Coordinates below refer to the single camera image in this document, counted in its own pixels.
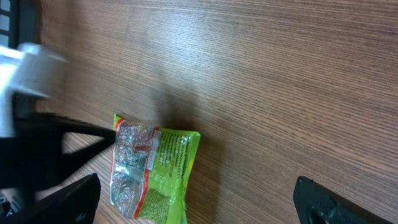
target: crumpled plastic wrapper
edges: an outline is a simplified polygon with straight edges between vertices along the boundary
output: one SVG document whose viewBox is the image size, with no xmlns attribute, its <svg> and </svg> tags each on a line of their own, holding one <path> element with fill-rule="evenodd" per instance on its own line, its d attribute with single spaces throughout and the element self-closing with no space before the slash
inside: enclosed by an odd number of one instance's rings
<svg viewBox="0 0 398 224">
<path fill-rule="evenodd" d="M 143 176 L 151 147 L 153 126 L 124 121 L 119 125 L 111 176 L 111 204 L 133 218 L 142 195 Z"/>
</svg>

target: brown wooden surface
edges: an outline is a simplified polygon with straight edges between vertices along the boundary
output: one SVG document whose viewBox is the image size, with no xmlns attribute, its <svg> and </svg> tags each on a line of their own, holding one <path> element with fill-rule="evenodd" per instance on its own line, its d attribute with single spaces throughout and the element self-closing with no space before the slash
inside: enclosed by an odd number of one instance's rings
<svg viewBox="0 0 398 224">
<path fill-rule="evenodd" d="M 190 223 L 298 223 L 299 175 L 398 223 L 397 1 L 42 2 L 42 42 L 70 64 L 40 108 L 199 131 Z M 96 222 L 124 223 L 110 165 L 71 180 L 97 172 Z"/>
</svg>

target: snack bag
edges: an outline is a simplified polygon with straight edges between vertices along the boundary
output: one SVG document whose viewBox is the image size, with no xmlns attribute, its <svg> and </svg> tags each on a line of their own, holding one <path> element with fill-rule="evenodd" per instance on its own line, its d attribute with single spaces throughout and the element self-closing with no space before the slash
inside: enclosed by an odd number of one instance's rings
<svg viewBox="0 0 398 224">
<path fill-rule="evenodd" d="M 200 134 L 136 124 L 115 115 L 111 204 L 126 217 L 186 223 L 185 192 Z"/>
</svg>

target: red stripe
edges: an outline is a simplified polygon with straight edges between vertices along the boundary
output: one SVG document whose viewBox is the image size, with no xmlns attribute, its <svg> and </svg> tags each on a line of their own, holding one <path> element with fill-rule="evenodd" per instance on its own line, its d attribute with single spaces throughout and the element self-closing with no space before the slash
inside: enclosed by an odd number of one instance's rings
<svg viewBox="0 0 398 224">
<path fill-rule="evenodd" d="M 122 123 L 122 121 L 124 121 L 124 119 L 119 119 L 117 122 L 116 122 L 116 125 L 115 125 L 115 131 L 117 131 L 118 130 L 118 128 L 119 128 L 119 125 L 120 125 L 120 123 Z M 109 181 L 112 181 L 112 172 L 113 172 L 113 154 L 114 154 L 114 148 L 116 147 L 116 141 L 115 141 L 115 143 L 113 144 L 113 150 L 112 150 L 112 165 L 111 165 L 111 175 L 110 175 L 110 177 L 109 177 Z"/>
<path fill-rule="evenodd" d="M 150 137 L 150 148 L 152 149 L 152 146 L 154 145 L 154 133 L 155 131 L 158 131 L 159 127 L 155 127 L 154 131 L 152 132 L 152 136 Z M 148 163 L 145 166 L 145 172 L 144 172 L 144 190 L 142 191 L 142 196 L 141 199 L 138 203 L 136 212 L 134 212 L 134 219 L 137 219 L 139 212 L 141 211 L 141 207 L 144 204 L 145 196 L 147 195 L 148 191 L 148 177 L 149 177 L 149 170 L 147 169 Z"/>
</svg>

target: black plastic part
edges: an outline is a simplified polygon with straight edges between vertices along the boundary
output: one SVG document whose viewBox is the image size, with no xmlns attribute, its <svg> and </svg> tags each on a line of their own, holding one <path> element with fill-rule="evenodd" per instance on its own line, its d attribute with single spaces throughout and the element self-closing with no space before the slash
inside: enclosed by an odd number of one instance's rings
<svg viewBox="0 0 398 224">
<path fill-rule="evenodd" d="M 11 210 L 11 204 L 7 198 L 0 192 L 0 218 L 7 217 Z"/>
<path fill-rule="evenodd" d="M 293 201 L 301 224 L 391 224 L 306 177 L 299 177 Z"/>
<path fill-rule="evenodd" d="M 87 175 L 0 223 L 93 223 L 100 192 L 97 174 Z"/>
<path fill-rule="evenodd" d="M 14 95 L 15 137 L 0 139 L 0 189 L 18 188 L 22 208 L 35 203 L 36 191 L 61 184 L 115 141 L 111 129 L 54 114 L 32 113 L 30 106 L 28 96 Z M 65 133 L 90 134 L 102 140 L 79 151 L 63 153 Z"/>
</svg>

